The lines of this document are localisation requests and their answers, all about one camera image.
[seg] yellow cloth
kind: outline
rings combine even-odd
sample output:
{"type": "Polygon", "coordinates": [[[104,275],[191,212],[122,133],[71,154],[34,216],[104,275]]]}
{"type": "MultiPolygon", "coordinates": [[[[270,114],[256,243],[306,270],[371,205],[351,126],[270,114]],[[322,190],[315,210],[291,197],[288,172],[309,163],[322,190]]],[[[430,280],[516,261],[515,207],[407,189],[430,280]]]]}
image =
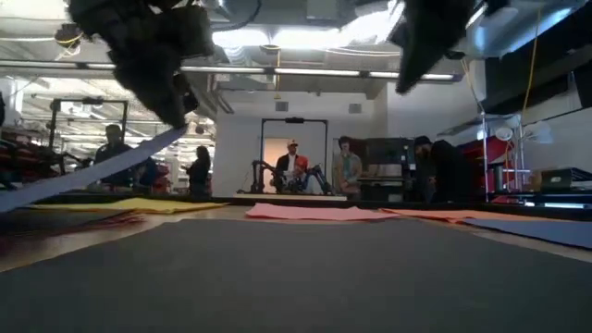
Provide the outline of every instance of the yellow cloth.
{"type": "Polygon", "coordinates": [[[102,211],[102,210],[134,210],[143,214],[177,214],[205,209],[213,209],[226,205],[226,203],[182,203],[167,200],[149,200],[133,198],[116,203],[88,203],[88,204],[37,204],[32,208],[37,209],[66,209],[75,211],[102,211]]]}

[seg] red cap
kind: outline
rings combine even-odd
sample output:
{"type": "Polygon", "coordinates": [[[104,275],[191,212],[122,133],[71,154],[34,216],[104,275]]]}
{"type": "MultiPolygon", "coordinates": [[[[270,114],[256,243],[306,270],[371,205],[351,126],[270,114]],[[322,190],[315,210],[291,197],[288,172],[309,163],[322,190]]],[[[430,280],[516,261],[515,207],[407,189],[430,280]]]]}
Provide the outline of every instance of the red cap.
{"type": "Polygon", "coordinates": [[[306,169],[308,168],[308,158],[305,156],[298,156],[294,164],[298,167],[306,169]]]}

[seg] dark shirt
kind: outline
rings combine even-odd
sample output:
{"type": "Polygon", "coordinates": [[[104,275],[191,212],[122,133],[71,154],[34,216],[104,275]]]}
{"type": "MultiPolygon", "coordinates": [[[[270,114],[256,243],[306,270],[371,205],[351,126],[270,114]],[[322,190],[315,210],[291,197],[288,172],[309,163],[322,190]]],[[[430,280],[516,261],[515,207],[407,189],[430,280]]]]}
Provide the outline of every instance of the dark shirt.
{"type": "Polygon", "coordinates": [[[436,169],[435,202],[468,202],[475,196],[473,169],[460,149],[440,140],[434,142],[431,161],[436,169]]]}
{"type": "Polygon", "coordinates": [[[152,187],[158,179],[158,166],[152,158],[148,158],[144,163],[140,164],[144,168],[144,172],[140,176],[138,182],[142,186],[152,187]]]}
{"type": "MultiPolygon", "coordinates": [[[[296,158],[298,158],[298,155],[294,155],[294,161],[296,161],[296,158]]],[[[290,155],[285,154],[283,156],[280,156],[276,162],[276,170],[281,171],[281,172],[285,172],[285,171],[288,171],[289,168],[290,168],[290,155]]]]}
{"type": "Polygon", "coordinates": [[[207,176],[210,172],[210,164],[201,160],[193,162],[187,174],[189,175],[189,190],[191,194],[205,194],[207,176]]]}
{"type": "MultiPolygon", "coordinates": [[[[108,160],[111,157],[125,153],[130,149],[131,149],[131,147],[129,147],[125,143],[118,143],[113,146],[110,144],[106,144],[96,151],[94,163],[95,164],[101,163],[103,161],[108,160]]],[[[101,181],[103,183],[111,184],[114,186],[129,186],[131,184],[132,177],[133,177],[133,174],[132,174],[131,169],[127,169],[127,170],[117,172],[116,174],[113,174],[111,176],[108,176],[108,177],[102,179],[101,181]]]]}

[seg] person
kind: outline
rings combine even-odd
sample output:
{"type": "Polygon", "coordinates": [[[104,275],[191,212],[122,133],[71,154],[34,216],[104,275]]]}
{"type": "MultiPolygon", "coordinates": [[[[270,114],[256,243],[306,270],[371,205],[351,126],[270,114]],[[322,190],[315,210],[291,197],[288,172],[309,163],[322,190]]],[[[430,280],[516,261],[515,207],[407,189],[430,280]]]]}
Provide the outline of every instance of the person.
{"type": "Polygon", "coordinates": [[[297,181],[299,183],[300,193],[303,194],[322,194],[321,186],[314,176],[308,176],[308,158],[305,156],[298,156],[294,161],[294,172],[290,181],[297,181]]]}
{"type": "Polygon", "coordinates": [[[474,198],[473,171],[460,149],[444,140],[432,143],[426,136],[415,138],[413,144],[417,159],[435,169],[435,177],[429,178],[436,187],[432,202],[469,202],[474,198]]]}
{"type": "Polygon", "coordinates": [[[197,147],[197,160],[191,167],[186,168],[189,175],[189,192],[192,196],[204,197],[209,195],[208,175],[210,172],[210,153],[204,146],[197,147]]]}
{"type": "Polygon", "coordinates": [[[148,157],[136,167],[136,183],[140,186],[152,188],[158,179],[158,165],[152,157],[148,157]]]}
{"type": "MultiPolygon", "coordinates": [[[[125,153],[131,149],[127,144],[123,143],[123,135],[119,125],[112,124],[105,128],[105,135],[107,137],[107,144],[100,147],[94,156],[94,163],[99,164],[111,157],[125,153]]],[[[113,174],[101,181],[104,184],[109,184],[114,187],[129,187],[133,179],[133,172],[131,169],[123,170],[113,174]]]]}
{"type": "Polygon", "coordinates": [[[294,164],[298,155],[298,143],[296,140],[291,139],[287,143],[288,153],[277,159],[276,170],[281,172],[284,176],[290,176],[294,171],[294,164]]]}
{"type": "Polygon", "coordinates": [[[336,192],[347,195],[350,199],[360,197],[360,182],[362,176],[362,160],[350,151],[352,139],[346,136],[339,138],[339,154],[336,163],[337,186],[336,192]]]}

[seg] pink cloth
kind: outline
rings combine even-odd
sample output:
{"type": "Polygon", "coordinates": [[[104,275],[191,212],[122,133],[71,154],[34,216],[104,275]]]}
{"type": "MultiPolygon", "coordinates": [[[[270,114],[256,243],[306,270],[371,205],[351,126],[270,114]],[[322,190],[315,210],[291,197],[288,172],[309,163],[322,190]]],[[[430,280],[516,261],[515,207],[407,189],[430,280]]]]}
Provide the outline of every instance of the pink cloth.
{"type": "Polygon", "coordinates": [[[399,216],[392,213],[378,213],[352,208],[306,208],[258,203],[247,213],[251,218],[312,219],[327,221],[376,220],[399,216]]]}

